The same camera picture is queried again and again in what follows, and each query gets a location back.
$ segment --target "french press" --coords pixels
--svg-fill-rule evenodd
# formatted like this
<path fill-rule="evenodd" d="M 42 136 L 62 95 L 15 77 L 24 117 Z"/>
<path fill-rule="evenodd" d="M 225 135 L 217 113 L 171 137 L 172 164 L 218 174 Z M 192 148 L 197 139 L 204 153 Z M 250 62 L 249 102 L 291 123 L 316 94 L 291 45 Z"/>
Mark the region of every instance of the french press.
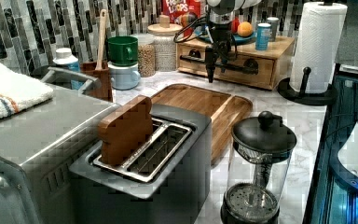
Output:
<path fill-rule="evenodd" d="M 227 190 L 220 215 L 225 224 L 278 223 L 279 200 L 296 135 L 282 117 L 263 111 L 232 128 Z"/>

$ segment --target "marble countertop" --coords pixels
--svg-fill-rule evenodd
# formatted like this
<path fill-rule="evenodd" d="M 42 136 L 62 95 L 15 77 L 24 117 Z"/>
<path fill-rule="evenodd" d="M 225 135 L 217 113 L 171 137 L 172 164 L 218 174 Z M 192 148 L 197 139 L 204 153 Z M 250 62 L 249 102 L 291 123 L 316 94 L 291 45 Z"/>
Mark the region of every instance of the marble countertop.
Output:
<path fill-rule="evenodd" d="M 276 91 L 261 91 L 246 86 L 196 77 L 178 72 L 157 72 L 152 77 L 142 77 L 139 85 L 128 91 L 114 90 L 115 102 L 124 105 L 142 94 L 152 96 L 165 87 L 184 83 L 208 90 L 227 92 L 245 97 L 253 102 L 251 117 L 264 110 L 283 117 L 283 123 L 293 130 L 297 144 L 293 150 L 289 170 L 280 200 L 279 223 L 298 224 L 302 219 L 310 192 L 313 167 L 318 151 L 326 106 L 300 105 L 287 101 Z M 211 171 L 211 191 L 203 205 L 196 224 L 220 224 L 220 206 L 227 187 L 228 148 L 222 160 Z"/>

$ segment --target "tile backsplash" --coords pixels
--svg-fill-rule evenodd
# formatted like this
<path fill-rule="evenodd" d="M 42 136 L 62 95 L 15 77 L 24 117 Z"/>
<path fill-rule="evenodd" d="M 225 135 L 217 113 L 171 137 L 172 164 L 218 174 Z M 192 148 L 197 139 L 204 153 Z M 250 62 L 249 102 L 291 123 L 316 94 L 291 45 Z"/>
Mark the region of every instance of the tile backsplash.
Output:
<path fill-rule="evenodd" d="M 257 24 L 280 18 L 279 35 L 296 36 L 302 1 L 263 0 L 236 12 L 240 21 Z M 97 58 L 99 12 L 108 9 L 107 37 L 146 33 L 158 22 L 160 0 L 0 0 L 0 62 L 29 75 L 53 64 L 55 50 L 66 47 L 81 62 Z"/>

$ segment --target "wooden spoon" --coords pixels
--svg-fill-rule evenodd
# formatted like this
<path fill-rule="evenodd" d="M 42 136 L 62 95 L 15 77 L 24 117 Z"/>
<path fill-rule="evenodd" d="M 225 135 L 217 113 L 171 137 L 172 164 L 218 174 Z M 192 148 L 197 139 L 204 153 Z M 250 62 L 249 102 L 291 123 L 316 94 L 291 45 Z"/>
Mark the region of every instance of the wooden spoon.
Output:
<path fill-rule="evenodd" d="M 100 13 L 100 38 L 98 43 L 98 59 L 97 66 L 95 66 L 95 70 L 103 70 L 103 49 L 106 34 L 106 18 L 107 10 L 102 9 Z"/>

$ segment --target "cereal box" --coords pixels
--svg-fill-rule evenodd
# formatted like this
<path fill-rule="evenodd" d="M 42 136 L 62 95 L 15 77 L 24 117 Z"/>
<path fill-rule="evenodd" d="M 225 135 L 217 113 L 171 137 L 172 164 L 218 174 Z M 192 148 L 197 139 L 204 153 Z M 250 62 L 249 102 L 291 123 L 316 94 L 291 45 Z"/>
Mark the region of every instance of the cereal box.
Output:
<path fill-rule="evenodd" d="M 200 17 L 200 7 L 200 0 L 162 0 L 162 13 L 170 17 L 171 23 L 183 27 Z"/>

